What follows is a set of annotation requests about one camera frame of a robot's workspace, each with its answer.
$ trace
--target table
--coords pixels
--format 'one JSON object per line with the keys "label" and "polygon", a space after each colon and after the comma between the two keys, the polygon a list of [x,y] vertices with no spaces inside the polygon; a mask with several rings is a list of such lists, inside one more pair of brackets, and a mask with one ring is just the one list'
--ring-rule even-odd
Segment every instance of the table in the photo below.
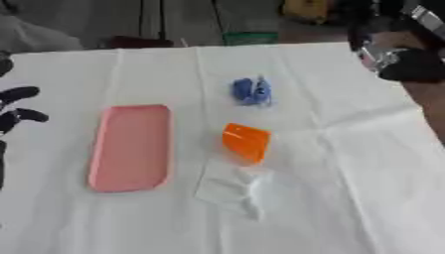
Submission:
{"label": "table", "polygon": [[[421,253],[445,250],[445,154],[402,86],[347,44],[14,56],[2,88],[50,115],[6,137],[2,254]],[[264,75],[270,108],[239,107],[229,83]],[[162,103],[173,169],[152,191],[99,194],[86,173],[101,110]],[[269,129],[275,148],[251,220],[194,197],[224,125]]]}

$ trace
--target white cloth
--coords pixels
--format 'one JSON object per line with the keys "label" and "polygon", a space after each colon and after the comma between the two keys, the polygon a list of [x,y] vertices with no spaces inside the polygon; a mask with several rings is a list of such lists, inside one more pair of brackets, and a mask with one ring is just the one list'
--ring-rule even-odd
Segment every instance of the white cloth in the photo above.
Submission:
{"label": "white cloth", "polygon": [[[445,153],[398,84],[346,44],[14,56],[0,87],[49,113],[6,137],[2,254],[442,254]],[[228,84],[263,74],[269,111],[234,108]],[[100,111],[163,103],[174,170],[151,191],[86,186]],[[269,129],[259,221],[194,197],[212,147],[235,122]]]}

